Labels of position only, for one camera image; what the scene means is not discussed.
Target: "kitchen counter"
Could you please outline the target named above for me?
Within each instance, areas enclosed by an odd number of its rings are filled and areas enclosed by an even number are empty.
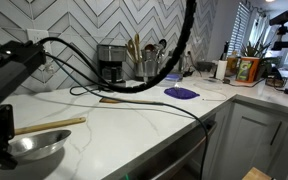
[[[288,95],[265,86],[264,81],[254,88],[245,88],[212,83],[194,76],[185,78],[178,85],[200,96],[178,100],[165,95],[165,87],[160,86],[137,94],[100,94],[169,103],[202,120],[228,101],[279,109],[288,114]],[[187,114],[168,107],[104,104],[99,100],[99,97],[90,94],[71,96],[69,89],[7,98],[4,103],[13,105],[15,128],[75,117],[86,117],[87,121],[59,128],[72,131],[59,152],[43,160],[18,166],[14,171],[0,171],[0,179],[117,179],[196,125],[195,120]],[[41,132],[16,136],[14,140],[38,133]]]

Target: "wall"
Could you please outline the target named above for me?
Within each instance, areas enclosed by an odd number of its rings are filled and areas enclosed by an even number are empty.
[[[218,0],[198,0],[190,43],[194,59],[206,58]],[[184,19],[185,0],[0,0],[0,45],[28,40],[26,29],[47,30],[76,45],[97,64],[97,44],[124,45],[139,33],[141,47],[165,38],[167,51],[177,43]],[[94,78],[71,50],[51,43],[52,54]],[[74,82],[54,63],[55,74],[36,70],[14,93],[68,88]],[[134,78],[134,64],[123,64],[126,79]],[[89,84],[75,72],[73,76]]]
[[[240,0],[221,0],[218,2],[207,54],[208,61],[218,60],[223,53],[225,42],[231,39],[239,2]]]

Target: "kitchen cabinet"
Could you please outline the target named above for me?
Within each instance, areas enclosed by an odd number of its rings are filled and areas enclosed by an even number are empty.
[[[218,151],[220,151],[219,144],[222,140],[223,133],[225,130],[225,124],[227,123],[230,114],[231,104],[232,102],[227,102],[224,105],[224,107],[222,107],[219,111],[216,112],[216,114],[213,114],[210,118],[208,118],[215,120],[217,126],[209,140],[208,150],[204,164],[203,179],[209,179],[210,175],[212,174],[213,167],[215,166],[217,160],[217,154]],[[198,171],[200,170],[202,153],[203,151],[200,151],[192,158],[190,162],[190,166],[192,167],[192,169]]]
[[[287,133],[287,115],[234,103],[207,179],[242,179],[252,167],[271,175]]]

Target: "metal bowl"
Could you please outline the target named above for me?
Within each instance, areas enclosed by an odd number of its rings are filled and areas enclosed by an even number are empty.
[[[10,143],[10,154],[19,164],[36,161],[61,149],[70,134],[70,130],[58,130],[25,137]]]

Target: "dishwasher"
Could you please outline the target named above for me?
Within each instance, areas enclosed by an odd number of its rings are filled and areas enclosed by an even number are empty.
[[[216,122],[212,118],[205,120],[204,124],[210,140]],[[198,180],[204,147],[205,133],[202,126],[198,125],[129,172],[127,179]]]

